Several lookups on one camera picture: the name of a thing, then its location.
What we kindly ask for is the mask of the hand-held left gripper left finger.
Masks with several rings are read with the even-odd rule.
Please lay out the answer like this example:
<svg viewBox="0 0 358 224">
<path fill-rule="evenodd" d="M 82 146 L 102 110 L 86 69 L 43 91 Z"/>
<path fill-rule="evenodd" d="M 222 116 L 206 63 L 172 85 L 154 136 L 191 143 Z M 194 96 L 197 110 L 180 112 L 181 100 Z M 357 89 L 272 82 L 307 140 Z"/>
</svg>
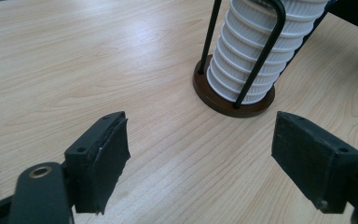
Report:
<svg viewBox="0 0 358 224">
<path fill-rule="evenodd" d="M 131 157 L 124 111 L 98 119 L 64 152 L 78 213 L 104 213 Z"/>
</svg>

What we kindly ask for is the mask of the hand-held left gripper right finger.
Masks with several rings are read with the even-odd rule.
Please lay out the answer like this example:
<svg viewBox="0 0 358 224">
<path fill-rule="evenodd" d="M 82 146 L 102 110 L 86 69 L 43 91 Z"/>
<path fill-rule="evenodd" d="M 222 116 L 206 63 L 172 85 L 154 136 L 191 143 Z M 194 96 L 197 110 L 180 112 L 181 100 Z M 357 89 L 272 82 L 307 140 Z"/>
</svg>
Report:
<svg viewBox="0 0 358 224">
<path fill-rule="evenodd" d="M 271 155 L 301 192 L 326 214 L 344 211 L 358 150 L 308 119 L 278 112 Z"/>
</svg>

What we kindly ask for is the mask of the stack of paper cups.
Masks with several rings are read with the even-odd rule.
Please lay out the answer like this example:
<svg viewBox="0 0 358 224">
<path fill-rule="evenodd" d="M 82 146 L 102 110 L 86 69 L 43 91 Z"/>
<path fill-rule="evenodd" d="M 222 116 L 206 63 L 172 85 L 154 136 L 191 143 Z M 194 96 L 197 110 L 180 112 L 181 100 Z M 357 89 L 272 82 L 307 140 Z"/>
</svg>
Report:
<svg viewBox="0 0 358 224">
<path fill-rule="evenodd" d="M 329 0 L 280 1 L 286 13 L 282 32 L 242 100 L 245 105 L 265 97 Z M 237 100 L 276 21 L 275 10 L 261 0 L 230 0 L 206 74 L 215 93 L 230 102 Z"/>
</svg>

